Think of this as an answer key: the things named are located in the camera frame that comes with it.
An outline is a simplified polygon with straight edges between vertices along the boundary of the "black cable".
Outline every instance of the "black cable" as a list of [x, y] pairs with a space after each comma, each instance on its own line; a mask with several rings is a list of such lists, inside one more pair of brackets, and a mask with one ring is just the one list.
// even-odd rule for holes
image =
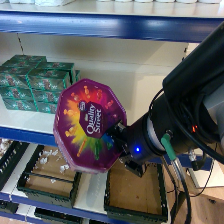
[[209, 146], [207, 146], [204, 142], [202, 142], [199, 139], [196, 139], [180, 122], [180, 120], [177, 118], [175, 112], [173, 111], [173, 109], [171, 108], [166, 95], [165, 95], [165, 100], [167, 103], [167, 107], [171, 113], [171, 115], [173, 116], [173, 119], [175, 120], [175, 123], [177, 124], [177, 126], [180, 128], [180, 130], [185, 134], [185, 136], [187, 138], [189, 138], [191, 141], [193, 141], [201, 150], [205, 151], [206, 154], [208, 154], [209, 156], [211, 156], [212, 158], [214, 158], [215, 160], [217, 160], [218, 162], [224, 164], [224, 157], [222, 155], [220, 155], [219, 153], [215, 152], [214, 150], [212, 150]]
[[201, 93], [197, 100], [196, 100], [196, 104], [195, 104], [195, 110], [194, 110], [194, 117], [195, 117], [195, 121], [196, 121], [196, 125], [198, 126], [199, 131], [201, 132], [201, 134], [210, 142], [215, 141], [215, 142], [220, 142], [220, 138], [217, 134], [212, 134], [212, 133], [208, 133], [207, 131], [205, 131], [205, 129], [202, 127], [201, 123], [200, 123], [200, 106], [201, 103], [204, 99], [204, 94]]
[[186, 181], [185, 181], [185, 177], [184, 177], [184, 174], [181, 171], [178, 163], [176, 163], [174, 161], [172, 163], [172, 165], [175, 167], [175, 170], [179, 174], [179, 179], [181, 180], [181, 183], [182, 183], [182, 186], [183, 186], [183, 189], [184, 189], [184, 193], [185, 193], [185, 197], [186, 197], [186, 201], [187, 201], [187, 215], [186, 215], [185, 224], [190, 224], [191, 223], [191, 199], [190, 199], [189, 191], [188, 191], [187, 184], [186, 184]]
[[195, 198], [195, 197], [198, 197], [199, 195], [201, 195], [201, 194], [203, 193], [203, 191], [204, 191], [205, 188], [207, 187], [208, 181], [209, 181], [209, 179], [210, 179], [210, 177], [211, 177], [212, 170], [213, 170], [213, 166], [214, 166], [214, 159], [212, 160], [212, 165], [211, 165], [211, 168], [210, 168], [210, 173], [209, 173], [208, 179], [207, 179], [207, 181], [206, 181], [206, 183], [205, 183], [205, 186], [203, 187], [203, 189], [201, 190], [201, 192], [199, 192], [199, 193], [196, 194], [196, 195], [192, 195], [192, 196], [190, 196], [190, 197]]
[[185, 179], [181, 178], [181, 182], [182, 182], [182, 185], [184, 188], [184, 193], [185, 193], [186, 200], [187, 200], [187, 216], [186, 216], [185, 224], [190, 224], [191, 223], [191, 199], [190, 199], [190, 195], [189, 195], [189, 191], [187, 189]]
[[172, 193], [174, 191], [175, 191], [175, 189], [173, 189], [172, 191], [167, 191], [166, 193], [169, 194], [169, 193]]
[[155, 102], [155, 100], [157, 99], [157, 97], [160, 95], [160, 93], [163, 92], [163, 88], [153, 97], [150, 105], [149, 105], [149, 118], [151, 119], [151, 116], [152, 116], [152, 107], [153, 107], [153, 104]]
[[167, 171], [167, 173], [168, 173], [168, 175], [170, 177], [170, 180], [171, 180], [171, 182], [173, 183], [173, 186], [174, 186], [174, 189], [173, 189], [173, 191], [175, 191], [175, 202], [174, 202], [174, 205], [173, 205], [174, 206], [174, 212], [170, 212], [170, 215], [171, 215], [171, 224], [174, 224], [175, 217], [177, 215], [177, 208], [178, 208], [178, 191], [177, 191], [177, 185], [176, 185], [176, 181], [175, 181], [172, 173], [169, 170], [168, 164], [167, 164], [167, 162], [166, 162], [166, 160], [165, 160], [165, 158], [163, 156], [161, 157], [161, 160], [162, 160], [163, 165], [164, 165], [164, 167], [165, 167], [165, 169], [166, 169], [166, 171]]

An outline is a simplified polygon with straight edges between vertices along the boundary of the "black tray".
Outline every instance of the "black tray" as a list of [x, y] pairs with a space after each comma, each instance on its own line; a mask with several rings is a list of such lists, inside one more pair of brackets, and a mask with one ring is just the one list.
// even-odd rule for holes
[[69, 197], [58, 195], [58, 194], [52, 194], [52, 193], [48, 193], [45, 191], [29, 189], [29, 188], [25, 187], [26, 182], [27, 182], [29, 176], [31, 175], [32, 170], [35, 167], [35, 164], [38, 161], [43, 149], [44, 149], [43, 145], [37, 146], [30, 161], [27, 163], [25, 170], [23, 171], [22, 175], [19, 178], [19, 181], [17, 183], [17, 189], [19, 191], [23, 191], [28, 196], [28, 198], [31, 200], [40, 201], [40, 202], [44, 202], [47, 204], [59, 205], [59, 206], [67, 207], [67, 208], [72, 208], [74, 205], [74, 202], [75, 202], [75, 198], [77, 196], [81, 173], [78, 173], [78, 172], [76, 173], [76, 175], [74, 177], [74, 181], [72, 182], [73, 187], [70, 191]]
[[100, 221], [96, 221], [96, 220], [89, 220], [89, 224], [107, 224], [106, 222], [100, 222]]
[[14, 141], [0, 160], [0, 190], [11, 176], [29, 143]]
[[8, 202], [8, 201], [2, 201], [0, 200], [0, 211], [15, 214], [18, 209], [18, 204]]
[[158, 181], [159, 181], [159, 192], [160, 192], [160, 200], [161, 200], [161, 208], [162, 214], [150, 214], [146, 212], [139, 212], [130, 209], [124, 209], [119, 207], [110, 206], [110, 173], [107, 175], [107, 183], [106, 190], [104, 196], [104, 210], [107, 212], [107, 216], [111, 219], [118, 219], [127, 221], [130, 223], [136, 224], [149, 224], [149, 223], [162, 223], [167, 222], [168, 220], [168, 209], [167, 209], [167, 200], [164, 186], [164, 176], [162, 166], [160, 164], [157, 165], [158, 172]]
[[34, 215], [36, 217], [41, 218], [46, 223], [52, 223], [52, 224], [81, 224], [82, 218], [63, 214], [60, 212], [53, 212], [50, 210], [42, 209], [42, 208], [36, 208]]

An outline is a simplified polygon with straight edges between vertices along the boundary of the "cardboard box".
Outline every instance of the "cardboard box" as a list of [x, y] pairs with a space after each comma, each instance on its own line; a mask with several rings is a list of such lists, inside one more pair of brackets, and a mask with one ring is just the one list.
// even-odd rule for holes
[[15, 100], [3, 98], [3, 102], [8, 110], [37, 111], [33, 100]]
[[37, 105], [37, 111], [39, 112], [48, 113], [48, 114], [56, 114], [57, 104], [36, 101], [36, 105]]
[[8, 60], [4, 64], [2, 64], [3, 67], [12, 67], [12, 68], [36, 68], [36, 66], [40, 62], [34, 62], [34, 61], [17, 61], [17, 60]]
[[75, 82], [78, 82], [81, 79], [81, 71], [75, 70]]
[[10, 60], [17, 60], [17, 61], [29, 61], [29, 62], [46, 62], [46, 56], [33, 56], [33, 55], [14, 55]]
[[50, 92], [32, 89], [32, 94], [35, 101], [57, 104], [61, 92]]
[[71, 85], [66, 71], [33, 69], [27, 78], [29, 87], [37, 90], [62, 91]]
[[16, 86], [29, 88], [26, 80], [31, 68], [7, 68], [0, 67], [0, 86]]
[[37, 66], [38, 69], [59, 70], [69, 72], [70, 83], [76, 82], [75, 64], [64, 62], [40, 62]]
[[0, 86], [0, 95], [2, 96], [2, 98], [33, 100], [33, 96], [30, 89], [23, 89], [14, 86]]
[[163, 172], [150, 163], [139, 178], [117, 161], [108, 172], [104, 209], [109, 218], [145, 224], [168, 220]]

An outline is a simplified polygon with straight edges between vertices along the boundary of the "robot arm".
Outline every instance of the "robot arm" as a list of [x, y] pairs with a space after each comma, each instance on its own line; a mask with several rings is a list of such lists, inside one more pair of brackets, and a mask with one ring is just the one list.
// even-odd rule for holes
[[125, 130], [126, 144], [120, 147], [125, 149], [121, 159], [127, 166], [139, 168], [163, 156], [161, 138], [166, 132], [176, 154], [201, 148], [224, 163], [224, 157], [207, 146], [221, 142], [224, 147], [223, 52], [224, 23], [163, 80], [164, 93], [148, 112], [130, 127], [117, 129], [117, 136]]

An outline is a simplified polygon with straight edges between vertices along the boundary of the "cable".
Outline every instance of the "cable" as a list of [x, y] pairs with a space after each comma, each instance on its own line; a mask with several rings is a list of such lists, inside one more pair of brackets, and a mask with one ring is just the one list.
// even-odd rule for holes
[[212, 170], [213, 170], [213, 166], [214, 166], [214, 159], [212, 160], [212, 165], [211, 165], [210, 173], [209, 173], [208, 179], [207, 179], [207, 181], [206, 181], [206, 183], [205, 183], [205, 186], [203, 187], [203, 189], [201, 190], [201, 192], [199, 192], [199, 193], [196, 194], [196, 195], [192, 195], [192, 196], [190, 196], [190, 197], [195, 198], [195, 197], [198, 197], [199, 195], [201, 195], [201, 194], [203, 193], [203, 191], [204, 191], [205, 188], [207, 187], [208, 181], [209, 181], [209, 179], [210, 179], [210, 177], [211, 177]]
[[180, 120], [177, 118], [175, 112], [173, 111], [173, 109], [171, 108], [166, 95], [165, 95], [165, 100], [167, 103], [167, 107], [171, 113], [171, 115], [173, 116], [173, 119], [175, 120], [175, 123], [177, 124], [177, 126], [180, 128], [180, 130], [185, 134], [185, 136], [187, 138], [189, 138], [191, 141], [193, 141], [201, 150], [205, 151], [206, 154], [208, 154], [209, 156], [211, 156], [212, 158], [214, 158], [215, 160], [217, 160], [218, 162], [224, 164], [224, 157], [222, 155], [220, 155], [219, 153], [215, 152], [214, 150], [212, 150], [209, 146], [207, 146], [205, 143], [203, 143], [201, 140], [196, 139], [180, 122]]
[[220, 138], [217, 134], [210, 134], [207, 131], [205, 131], [205, 129], [202, 127], [201, 123], [200, 123], [200, 118], [199, 118], [199, 114], [200, 114], [200, 106], [201, 103], [204, 99], [204, 94], [200, 94], [197, 98], [196, 104], [195, 104], [195, 110], [194, 110], [194, 117], [195, 117], [195, 121], [196, 121], [196, 125], [198, 126], [199, 131], [201, 132], [201, 134], [209, 141], [215, 141], [215, 142], [220, 142]]
[[172, 193], [174, 191], [175, 191], [175, 189], [173, 189], [172, 191], [167, 191], [166, 193], [169, 194], [169, 193]]
[[161, 143], [163, 145], [163, 147], [165, 148], [170, 160], [171, 160], [171, 163], [172, 163], [172, 166], [175, 170], [175, 173], [177, 175], [177, 178], [179, 180], [181, 180], [182, 182], [182, 185], [183, 185], [183, 188], [184, 188], [184, 193], [185, 193], [185, 196], [186, 196], [186, 200], [187, 200], [187, 216], [186, 216], [186, 220], [185, 220], [185, 224], [190, 224], [191, 223], [191, 200], [190, 200], [190, 195], [189, 195], [189, 192], [188, 192], [188, 189], [187, 189], [187, 185], [186, 185], [186, 182], [185, 182], [185, 176], [184, 176], [184, 171], [183, 171], [183, 168], [181, 166], [181, 163], [179, 161], [179, 159], [176, 157], [176, 153], [170, 143], [170, 135], [168, 133], [164, 134], [163, 137], [161, 138]]
[[191, 199], [190, 199], [190, 195], [189, 195], [189, 191], [188, 191], [185, 179], [181, 178], [181, 182], [182, 182], [184, 193], [187, 200], [187, 217], [185, 220], [185, 224], [190, 224], [191, 223]]
[[175, 202], [174, 202], [174, 205], [173, 205], [174, 206], [174, 212], [170, 212], [170, 215], [171, 215], [171, 224], [173, 224], [174, 221], [175, 221], [176, 215], [177, 215], [177, 208], [178, 208], [178, 191], [177, 191], [177, 185], [176, 185], [176, 181], [175, 181], [172, 173], [169, 170], [168, 164], [167, 164], [164, 156], [161, 157], [161, 160], [162, 160], [163, 165], [164, 165], [164, 167], [165, 167], [165, 169], [166, 169], [166, 171], [167, 171], [167, 173], [168, 173], [168, 175], [170, 177], [170, 180], [171, 180], [171, 182], [173, 183], [173, 186], [174, 186], [174, 189], [172, 191], [170, 191], [170, 192], [167, 192], [167, 193], [171, 193], [171, 192], [175, 191]]
[[157, 99], [157, 97], [160, 95], [160, 93], [163, 92], [163, 88], [153, 97], [150, 105], [149, 105], [149, 118], [151, 119], [151, 116], [152, 116], [152, 107], [153, 107], [153, 104], [155, 102], [155, 100]]

